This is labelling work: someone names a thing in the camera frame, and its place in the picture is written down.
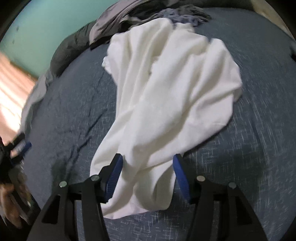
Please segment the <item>person's left hand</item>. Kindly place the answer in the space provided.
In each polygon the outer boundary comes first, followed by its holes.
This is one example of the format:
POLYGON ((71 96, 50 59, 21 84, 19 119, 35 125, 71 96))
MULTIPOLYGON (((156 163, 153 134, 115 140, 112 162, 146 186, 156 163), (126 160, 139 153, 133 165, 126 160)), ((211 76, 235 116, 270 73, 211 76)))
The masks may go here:
POLYGON ((23 162, 17 164, 10 171, 1 171, 1 209, 4 217, 18 229, 22 227, 25 212, 20 208, 13 192, 16 191, 17 196, 21 199, 20 203, 28 207, 31 198, 26 181, 23 162))

